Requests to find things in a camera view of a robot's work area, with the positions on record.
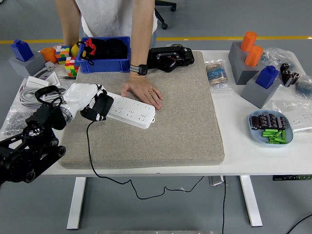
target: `yellow floor line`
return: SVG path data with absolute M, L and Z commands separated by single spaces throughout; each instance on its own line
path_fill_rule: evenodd
M 258 36 L 257 40 L 308 40 L 312 36 Z M 243 37 L 171 37 L 171 38 L 157 38 L 157 41 L 170 40 L 243 40 Z M 62 39 L 39 39 L 39 40 L 25 40 L 27 43 L 62 43 Z M 0 44 L 12 44 L 12 40 L 0 40 Z
M 157 38 L 158 41 L 166 40 L 243 40 L 244 37 L 177 37 Z M 257 40 L 307 40 L 312 36 L 258 36 Z

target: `smartwatch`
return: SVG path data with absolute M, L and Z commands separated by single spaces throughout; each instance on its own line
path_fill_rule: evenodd
M 147 74 L 148 66 L 147 65 L 139 65 L 138 67 L 130 65 L 130 71 L 137 72 L 139 75 L 144 76 Z

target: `hand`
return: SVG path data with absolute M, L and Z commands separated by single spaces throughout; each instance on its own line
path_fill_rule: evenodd
M 154 106 L 160 110 L 163 100 L 161 92 L 153 86 L 153 84 L 145 77 L 140 76 L 136 72 L 130 72 L 129 79 L 121 86 L 121 96 L 127 96 L 130 91 L 135 94 L 142 102 Z

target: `gray floor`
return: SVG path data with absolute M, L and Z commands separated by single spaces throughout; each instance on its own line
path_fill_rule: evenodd
M 177 11 L 158 7 L 168 29 L 158 37 L 312 35 L 310 0 L 177 0 Z M 53 1 L 4 0 L 0 5 L 0 41 L 60 39 L 61 28 Z M 232 41 L 158 41 L 157 46 L 182 43 L 193 50 L 229 50 Z M 258 40 L 264 47 L 290 50 L 308 75 L 312 75 L 311 40 Z M 31 44 L 39 50 L 53 44 Z M 18 90 L 21 77 L 11 68 L 9 44 L 0 44 L 0 122 Z M 134 185 L 141 197 L 157 195 L 164 186 L 191 189 L 199 177 L 139 177 Z M 204 230 L 221 233 L 224 187 L 209 186 L 204 178 L 191 193 L 166 192 L 164 196 L 138 200 L 130 185 L 89 178 L 80 228 L 67 231 L 74 178 L 40 177 L 31 184 L 4 183 L 0 188 L 0 233 L 88 233 L 97 230 Z M 249 225 L 239 177 L 228 176 L 225 233 L 285 234 L 297 221 L 312 213 L 311 181 L 272 181 L 271 176 L 252 176 L 263 227 Z M 312 219 L 299 224 L 292 234 L 312 233 Z

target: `orange cylinder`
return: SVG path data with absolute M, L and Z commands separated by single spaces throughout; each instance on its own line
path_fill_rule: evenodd
M 46 62 L 51 61 L 52 63 L 57 63 L 58 59 L 55 56 L 55 49 L 52 47 L 44 48 L 40 50 L 40 53 L 42 53 L 43 58 Z
M 245 64 L 250 67 L 256 67 L 261 58 L 262 53 L 263 49 L 261 46 L 258 45 L 252 46 L 245 60 Z
M 254 45 L 255 40 L 257 39 L 257 33 L 247 32 L 244 36 L 240 49 L 245 52 L 249 52 L 251 47 Z

